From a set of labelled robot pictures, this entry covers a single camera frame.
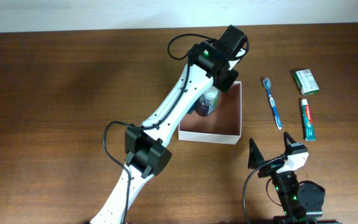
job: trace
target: open box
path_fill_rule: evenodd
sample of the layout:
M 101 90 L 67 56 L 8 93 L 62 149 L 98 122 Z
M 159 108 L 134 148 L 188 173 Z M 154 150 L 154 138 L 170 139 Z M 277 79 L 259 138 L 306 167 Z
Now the open box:
M 179 124 L 179 140 L 236 144 L 241 137 L 241 82 L 234 82 L 227 93 L 221 93 L 215 110 L 202 117 L 197 111 Z

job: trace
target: toothpaste tube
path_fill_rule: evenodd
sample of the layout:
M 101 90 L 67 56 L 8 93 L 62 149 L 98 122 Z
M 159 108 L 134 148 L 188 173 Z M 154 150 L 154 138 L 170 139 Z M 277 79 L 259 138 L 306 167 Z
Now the toothpaste tube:
M 302 99 L 302 117 L 303 124 L 305 127 L 305 140 L 306 141 L 315 141 L 316 136 L 314 135 L 313 123 L 311 122 L 309 104 L 306 99 Z

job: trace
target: white bottle cap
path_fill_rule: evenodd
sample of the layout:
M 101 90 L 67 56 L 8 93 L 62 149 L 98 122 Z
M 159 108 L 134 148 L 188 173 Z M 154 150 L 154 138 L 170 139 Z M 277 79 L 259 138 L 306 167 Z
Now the white bottle cap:
M 307 99 L 302 99 L 302 100 L 301 100 L 301 105 L 302 105 L 302 106 L 308 105 L 308 100 L 307 100 Z
M 212 86 L 209 90 L 207 90 L 205 93 L 204 93 L 204 97 L 207 99 L 207 100 L 215 100 L 215 98 L 218 96 L 218 89 L 215 88 L 214 86 Z

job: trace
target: wooden table surface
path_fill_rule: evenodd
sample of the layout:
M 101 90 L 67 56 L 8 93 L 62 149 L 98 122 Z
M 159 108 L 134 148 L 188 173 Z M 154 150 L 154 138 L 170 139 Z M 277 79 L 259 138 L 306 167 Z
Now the wooden table surface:
M 140 124 L 161 104 L 186 62 L 167 55 L 179 34 L 220 37 L 225 27 L 0 34 L 0 223 L 83 223 L 104 205 L 121 169 L 104 154 L 112 120 Z M 172 159 L 141 191 L 127 221 L 244 223 L 242 187 L 249 138 L 266 159 L 284 151 L 283 132 L 303 141 L 291 70 L 309 68 L 320 92 L 307 96 L 316 142 L 296 171 L 326 189 L 323 218 L 358 223 L 358 24 L 247 26 L 242 137 L 236 145 L 179 141 Z M 178 40 L 183 55 L 200 38 Z M 283 129 L 273 122 L 261 77 L 270 77 Z M 124 131 L 108 148 L 124 160 Z M 247 188 L 253 219 L 283 215 L 267 179 Z M 269 187 L 277 200 L 273 186 Z

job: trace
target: toothbrush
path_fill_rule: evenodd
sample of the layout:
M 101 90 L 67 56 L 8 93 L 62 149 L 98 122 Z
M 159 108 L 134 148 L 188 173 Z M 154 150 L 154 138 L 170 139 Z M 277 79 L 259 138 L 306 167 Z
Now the toothbrush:
M 268 95 L 268 100 L 270 102 L 270 105 L 273 109 L 273 113 L 274 113 L 274 120 L 276 121 L 276 125 L 277 125 L 277 128 L 279 130 L 281 130 L 281 127 L 282 127 L 282 124 L 281 124 L 281 120 L 280 120 L 280 117 L 278 116 L 278 113 L 277 113 L 277 109 L 276 109 L 276 104 L 274 103 L 274 99 L 272 97 L 272 95 L 270 94 L 270 91 L 269 91 L 269 88 L 272 86 L 272 83 L 270 82 L 270 79 L 269 78 L 265 78 L 264 79 L 264 87 L 266 89 L 266 92 L 267 92 L 267 95 Z

